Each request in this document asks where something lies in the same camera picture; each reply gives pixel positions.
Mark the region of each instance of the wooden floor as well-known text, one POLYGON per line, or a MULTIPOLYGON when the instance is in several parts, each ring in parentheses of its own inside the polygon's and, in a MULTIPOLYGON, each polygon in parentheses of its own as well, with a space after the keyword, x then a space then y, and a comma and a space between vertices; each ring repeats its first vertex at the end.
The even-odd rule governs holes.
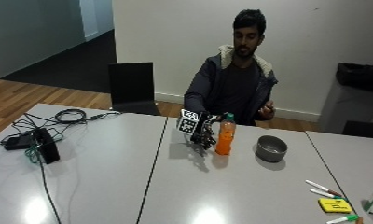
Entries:
MULTIPOLYGON (((77 91, 0 80, 0 131, 37 103, 108 109, 110 99, 106 93, 77 91)), ((158 111, 162 116, 175 118, 181 108, 182 105, 179 104, 158 102, 158 111)), ((271 121, 258 122, 257 125, 263 128, 294 131, 318 130, 315 123, 292 119, 274 118, 271 121)))

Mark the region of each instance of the yellow sticky note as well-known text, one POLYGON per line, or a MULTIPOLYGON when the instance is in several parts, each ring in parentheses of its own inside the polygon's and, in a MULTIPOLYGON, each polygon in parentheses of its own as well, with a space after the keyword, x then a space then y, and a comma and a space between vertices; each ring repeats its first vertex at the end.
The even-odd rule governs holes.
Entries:
POLYGON ((351 208, 348 203, 343 199, 319 199, 319 205, 323 208, 324 212, 328 213, 350 213, 351 208))

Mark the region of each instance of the dark hair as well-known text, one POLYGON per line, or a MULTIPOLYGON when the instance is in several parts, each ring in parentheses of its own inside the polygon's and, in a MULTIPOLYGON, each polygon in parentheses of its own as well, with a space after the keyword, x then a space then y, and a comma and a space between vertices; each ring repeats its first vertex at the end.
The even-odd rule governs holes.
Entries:
POLYGON ((245 28, 257 25, 258 34, 262 35, 266 29, 265 16, 262 15, 259 9, 242 10, 234 17, 233 28, 245 28))

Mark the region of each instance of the black chair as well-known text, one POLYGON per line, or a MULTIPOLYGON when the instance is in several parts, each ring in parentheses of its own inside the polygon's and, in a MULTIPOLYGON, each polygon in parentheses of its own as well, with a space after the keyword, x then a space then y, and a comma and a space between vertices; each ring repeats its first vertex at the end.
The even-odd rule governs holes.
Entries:
POLYGON ((343 134, 373 138, 373 123, 348 120, 344 124, 343 134))
POLYGON ((108 65, 112 109, 159 115, 154 103, 153 63, 108 65))

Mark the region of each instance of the man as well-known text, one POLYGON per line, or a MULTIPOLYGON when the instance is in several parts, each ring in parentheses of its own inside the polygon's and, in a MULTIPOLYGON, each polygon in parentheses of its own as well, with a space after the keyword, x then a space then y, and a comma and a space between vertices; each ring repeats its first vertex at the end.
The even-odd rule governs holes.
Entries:
POLYGON ((221 46, 207 58, 183 95, 183 106, 213 115, 233 113, 234 122, 254 126, 273 118, 271 86, 277 83, 270 63, 254 55, 265 38, 259 10, 242 10, 233 22, 233 46, 221 46))

